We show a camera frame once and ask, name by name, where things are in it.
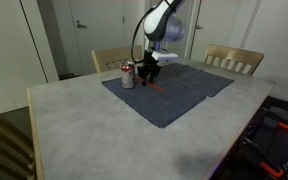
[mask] soda can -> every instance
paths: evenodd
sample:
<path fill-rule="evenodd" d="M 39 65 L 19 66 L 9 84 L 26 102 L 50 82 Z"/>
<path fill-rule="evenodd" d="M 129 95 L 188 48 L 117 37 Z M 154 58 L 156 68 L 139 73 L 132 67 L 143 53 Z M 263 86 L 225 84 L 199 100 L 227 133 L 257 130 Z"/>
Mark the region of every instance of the soda can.
<path fill-rule="evenodd" d="M 132 62 L 123 63 L 121 66 L 122 87 L 126 89 L 135 87 L 135 65 Z"/>

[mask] chair backrest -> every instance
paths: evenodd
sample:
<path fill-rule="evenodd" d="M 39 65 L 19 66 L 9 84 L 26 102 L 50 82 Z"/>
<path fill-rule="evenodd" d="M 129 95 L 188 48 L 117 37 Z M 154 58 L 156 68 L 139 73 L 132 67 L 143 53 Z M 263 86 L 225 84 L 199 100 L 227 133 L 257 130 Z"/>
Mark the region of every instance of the chair backrest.
<path fill-rule="evenodd" d="M 210 44 L 204 62 L 228 70 L 253 75 L 264 57 L 263 53 Z"/>
<path fill-rule="evenodd" d="M 0 178 L 35 179 L 33 142 L 0 114 Z"/>
<path fill-rule="evenodd" d="M 97 72 L 117 69 L 127 60 L 131 60 L 131 47 L 118 47 L 110 49 L 99 49 L 92 51 L 93 61 Z M 135 46 L 133 49 L 135 60 L 142 59 L 142 46 Z"/>

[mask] doorway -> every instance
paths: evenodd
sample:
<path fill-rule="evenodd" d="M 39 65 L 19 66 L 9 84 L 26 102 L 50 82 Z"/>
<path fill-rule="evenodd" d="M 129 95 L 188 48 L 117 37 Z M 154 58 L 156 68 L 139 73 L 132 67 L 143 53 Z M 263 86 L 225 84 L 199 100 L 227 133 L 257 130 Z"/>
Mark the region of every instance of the doorway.
<path fill-rule="evenodd" d="M 94 49 L 125 45 L 124 0 L 69 0 L 81 74 L 95 73 Z"/>

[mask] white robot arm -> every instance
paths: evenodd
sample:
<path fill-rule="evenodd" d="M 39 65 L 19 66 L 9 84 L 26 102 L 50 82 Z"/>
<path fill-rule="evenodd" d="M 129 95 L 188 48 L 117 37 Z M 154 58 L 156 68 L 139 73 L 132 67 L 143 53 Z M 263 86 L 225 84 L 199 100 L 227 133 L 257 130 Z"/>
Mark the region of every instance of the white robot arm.
<path fill-rule="evenodd" d="M 158 60 L 171 60 L 177 57 L 176 54 L 159 53 L 160 42 L 179 41 L 185 34 L 185 25 L 177 17 L 173 16 L 185 0 L 161 0 L 155 7 L 150 9 L 144 21 L 144 33 L 147 39 L 154 43 L 152 50 L 148 47 L 145 49 L 142 66 L 138 67 L 138 74 L 146 84 L 146 78 L 149 75 L 149 82 L 153 83 L 161 69 L 157 65 Z"/>
<path fill-rule="evenodd" d="M 185 34 L 183 22 L 173 16 L 184 0 L 162 0 L 144 21 L 144 32 L 150 41 L 179 41 Z"/>

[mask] floor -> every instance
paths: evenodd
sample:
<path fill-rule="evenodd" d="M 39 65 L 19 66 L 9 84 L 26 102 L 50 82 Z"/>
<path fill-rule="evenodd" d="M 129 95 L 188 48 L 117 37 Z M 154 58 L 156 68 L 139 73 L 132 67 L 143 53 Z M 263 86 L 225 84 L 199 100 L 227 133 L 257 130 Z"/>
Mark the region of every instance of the floor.
<path fill-rule="evenodd" d="M 32 139 L 32 130 L 30 122 L 30 113 L 28 107 L 6 112 L 2 114 L 12 124 L 14 124 L 27 137 Z"/>

